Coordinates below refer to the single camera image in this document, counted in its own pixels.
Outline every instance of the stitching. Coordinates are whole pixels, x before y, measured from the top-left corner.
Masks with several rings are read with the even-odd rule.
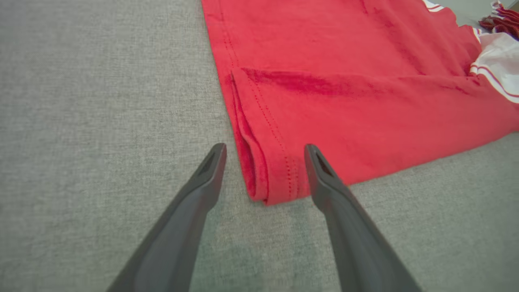
[[[278,139],[276,133],[274,133],[274,129],[272,127],[272,125],[270,124],[270,122],[268,121],[267,119],[267,115],[265,115],[265,112],[263,111],[261,105],[260,105],[260,101],[258,100],[258,96],[256,95],[256,92],[253,90],[252,88],[252,83],[254,83],[253,81],[251,81],[251,78],[249,77],[249,75],[247,74],[247,80],[249,81],[249,86],[251,87],[251,91],[252,91],[252,94],[254,94],[254,98],[256,99],[256,103],[258,104],[258,107],[259,109],[261,110],[261,113],[263,114],[263,117],[265,118],[265,121],[267,122],[268,124],[268,127],[270,128],[270,131],[272,132],[272,135],[274,136],[274,139],[278,142],[279,144],[279,147],[281,148],[281,151],[283,151],[283,154],[284,154],[284,158],[285,158],[285,166],[286,166],[286,171],[287,171],[287,179],[289,181],[289,198],[292,198],[292,178],[291,178],[291,175],[290,175],[290,166],[289,166],[289,159],[288,157],[286,156],[286,153],[285,153],[285,148],[283,146],[283,143],[281,143],[281,141]],[[259,95],[262,97],[263,99],[263,96],[261,94],[261,91],[260,91],[260,88],[258,87],[257,84],[256,85],[256,88],[258,89],[258,92],[259,92]]]
[[[260,87],[258,86],[258,84],[255,82],[255,81],[252,81],[252,83],[254,83],[254,85],[256,86],[256,89],[259,93],[259,96],[261,97],[261,99],[263,101],[265,101],[265,98],[263,97],[263,94],[261,93],[261,90],[260,90]],[[272,115],[272,113],[270,112],[270,109],[268,108],[268,105],[266,102],[264,102],[265,104],[265,109],[267,111],[267,113],[269,114],[270,118],[272,119],[272,123],[274,124],[274,127],[276,128],[276,131],[278,132],[278,135],[281,137],[281,132],[279,131],[279,128],[278,128],[278,125],[277,125],[277,122],[276,120],[274,119],[274,116]],[[287,173],[288,173],[288,181],[289,181],[289,198],[292,198],[292,173],[290,171],[290,167],[289,167],[289,162],[288,162],[288,157],[286,156],[286,148],[284,147],[284,145],[281,144],[281,142],[279,143],[279,146],[281,146],[281,149],[284,151],[285,153],[285,162],[286,162],[286,170],[287,170]]]
[[[234,47],[233,47],[233,44],[230,40],[230,35],[229,35],[229,32],[228,32],[228,29],[227,29],[227,24],[225,22],[225,18],[224,18],[224,14],[223,14],[223,10],[222,10],[222,1],[221,0],[218,0],[218,5],[220,7],[220,16],[222,18],[222,32],[224,34],[223,36],[223,40],[224,40],[224,45],[225,45],[225,50],[227,51],[227,53],[229,54],[229,59],[231,61],[231,68],[234,69],[234,63],[233,63],[233,59],[230,55],[230,52],[229,52],[229,49],[227,47],[227,42],[225,41],[225,38],[227,35],[227,38],[228,38],[228,42],[229,42],[229,45],[231,47],[231,50],[233,51],[233,54],[236,58],[236,65],[239,66],[239,62],[238,62],[238,56],[236,55],[236,51],[234,50]],[[265,118],[265,121],[267,122],[269,128],[270,128],[270,131],[272,132],[272,135],[274,136],[275,140],[279,143],[279,146],[281,148],[281,151],[283,152],[283,156],[285,158],[285,165],[286,165],[286,170],[287,170],[287,179],[288,179],[288,182],[289,182],[289,198],[292,199],[292,176],[291,176],[291,172],[290,172],[290,166],[289,166],[289,160],[288,160],[288,157],[286,155],[286,149],[285,147],[283,146],[283,143],[281,143],[281,141],[278,139],[277,135],[274,133],[274,129],[271,125],[271,123],[269,122],[268,118],[267,118],[267,115],[265,114],[265,112],[263,111],[263,108],[261,107],[260,105],[260,101],[258,100],[258,97],[252,87],[252,84],[251,82],[253,82],[251,80],[251,78],[249,77],[249,75],[247,74],[247,79],[249,81],[249,86],[251,88],[251,91],[252,93],[254,94],[254,98],[256,99],[256,103],[258,104],[258,107],[259,109],[261,110],[262,114],[263,114],[263,117]],[[259,95],[261,96],[261,98],[263,99],[263,101],[265,101],[265,98],[263,97],[261,91],[260,91],[260,88],[258,87],[258,84],[256,82],[253,82],[255,85],[256,85],[256,88],[257,88],[257,91],[259,92]],[[274,120],[274,117],[272,116],[272,113],[270,112],[270,110],[268,109],[268,106],[267,104],[265,104],[265,109],[267,110],[268,114],[270,115],[270,118],[272,119],[272,123],[275,123],[276,121]],[[279,134],[279,136],[281,137],[281,133],[279,132],[279,128],[277,127],[277,125],[275,124],[275,127],[276,127],[276,130]]]

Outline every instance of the red cloth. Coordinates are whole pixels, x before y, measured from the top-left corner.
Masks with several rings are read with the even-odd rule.
[[[430,12],[420,0],[202,3],[253,200],[309,195],[307,143],[352,184],[519,129],[515,104],[484,76],[468,76],[481,46],[448,8]]]
[[[480,25],[492,32],[504,32],[519,41],[519,13],[505,9],[499,1],[492,3],[493,15],[480,21]]]

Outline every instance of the gray table surface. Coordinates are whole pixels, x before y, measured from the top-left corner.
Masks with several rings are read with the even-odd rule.
[[[105,290],[217,142],[192,291],[339,290],[311,199],[246,194],[199,0],[1,1],[0,291]],[[425,290],[517,291],[518,170],[511,134],[352,190]]]

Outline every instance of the white fabric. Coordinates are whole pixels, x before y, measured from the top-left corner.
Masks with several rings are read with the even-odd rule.
[[[506,33],[479,35],[483,51],[470,72],[483,74],[508,100],[519,103],[519,42]]]

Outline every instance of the red and white fabric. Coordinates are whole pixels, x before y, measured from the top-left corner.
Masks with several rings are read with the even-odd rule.
[[[307,143],[352,184],[519,129],[516,100],[480,71],[481,32],[458,27],[449,8],[421,0],[202,3],[253,200],[309,195]]]

